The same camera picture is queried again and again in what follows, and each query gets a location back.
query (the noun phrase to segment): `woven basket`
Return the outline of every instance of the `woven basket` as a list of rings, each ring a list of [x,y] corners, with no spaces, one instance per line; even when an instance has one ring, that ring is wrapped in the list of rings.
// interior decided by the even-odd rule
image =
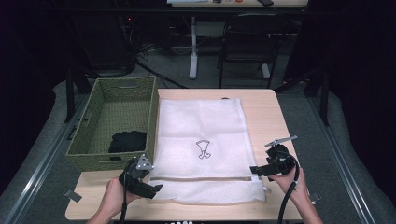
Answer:
[[[81,171],[122,170],[133,157],[152,162],[159,95],[155,77],[98,78],[66,158]],[[146,149],[109,153],[115,133],[147,134]]]

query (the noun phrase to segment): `desk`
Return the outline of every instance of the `desk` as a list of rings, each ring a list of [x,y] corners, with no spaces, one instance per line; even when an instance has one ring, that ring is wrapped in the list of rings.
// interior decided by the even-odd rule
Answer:
[[[220,4],[213,3],[212,0],[208,2],[199,2],[199,3],[174,3],[172,7],[256,7],[256,8],[277,8],[277,7],[292,7],[292,8],[305,8],[308,4],[308,0],[273,0],[274,4],[270,7],[264,7],[257,0],[244,0],[241,3],[237,3],[234,0],[231,2],[227,2],[223,0]],[[198,54],[197,54],[197,45],[196,45],[196,22],[195,17],[192,17],[191,20],[191,63],[190,63],[190,79],[197,78],[197,64],[198,64]]]
[[[247,128],[254,156],[259,166],[267,164],[265,144],[290,136],[280,110],[276,95],[271,90],[162,90],[160,99],[221,99],[240,98],[245,113]],[[296,157],[292,142],[284,144]],[[99,207],[106,189],[106,182],[121,171],[83,172],[75,193],[82,199],[70,201],[65,216],[70,220],[87,220]],[[126,220],[276,220],[284,193],[275,182],[263,178],[264,185],[272,192],[266,193],[265,202],[243,203],[227,206],[182,205],[160,203],[155,200],[139,199],[128,206]],[[288,202],[284,219],[301,220],[292,202]]]

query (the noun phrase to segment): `mesh laundry bag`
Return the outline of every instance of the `mesh laundry bag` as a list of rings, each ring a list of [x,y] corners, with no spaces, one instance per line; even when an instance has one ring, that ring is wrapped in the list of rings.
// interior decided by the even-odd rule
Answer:
[[[160,102],[157,148],[150,185],[154,200],[179,203],[263,201],[239,99]]]

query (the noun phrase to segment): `hand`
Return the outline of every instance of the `hand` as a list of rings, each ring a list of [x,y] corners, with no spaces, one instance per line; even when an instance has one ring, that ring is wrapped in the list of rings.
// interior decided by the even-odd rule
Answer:
[[[280,186],[282,191],[286,193],[289,189],[291,182],[294,180],[294,174],[296,172],[296,167],[294,166],[287,175],[270,175],[271,179]],[[300,175],[298,178],[298,184],[295,186],[295,190],[290,195],[292,201],[295,200],[309,200],[308,187],[305,182],[305,174],[303,168],[300,167]]]
[[[140,196],[127,192],[126,202],[139,199]],[[123,204],[123,185],[117,177],[110,179],[107,182],[105,195],[100,203],[98,210],[87,223],[102,224],[108,223],[111,218],[118,214],[122,209]]]
[[[291,182],[294,180],[296,168],[293,167],[287,175],[270,175],[268,177],[275,180],[275,182],[280,186],[284,193],[289,189]],[[296,205],[303,222],[305,224],[319,224],[323,223],[320,216],[311,203],[308,195],[308,187],[305,182],[305,174],[303,168],[300,168],[300,175],[298,178],[298,183],[294,188],[294,191],[290,195],[290,199]]]

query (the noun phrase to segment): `metal bracket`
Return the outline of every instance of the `metal bracket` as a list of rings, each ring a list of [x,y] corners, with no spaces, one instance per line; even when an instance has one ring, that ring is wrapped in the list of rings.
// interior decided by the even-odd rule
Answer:
[[[68,197],[69,199],[75,201],[76,203],[79,202],[79,200],[81,200],[81,196],[79,196],[78,194],[76,194],[73,190],[68,189],[67,191],[64,192],[64,196]]]
[[[297,135],[294,135],[292,137],[287,137],[287,138],[276,139],[273,142],[270,142],[270,143],[266,144],[265,146],[266,147],[274,147],[274,146],[279,145],[279,144],[281,144],[283,142],[287,142],[289,140],[293,140],[293,139],[296,139],[296,138],[297,138]]]
[[[146,158],[146,155],[145,154],[141,155],[139,161],[137,162],[136,170],[152,170],[152,169],[154,169],[154,166]]]
[[[313,193],[309,195],[309,199],[311,199],[312,204],[316,204],[321,199],[321,196],[318,193]]]

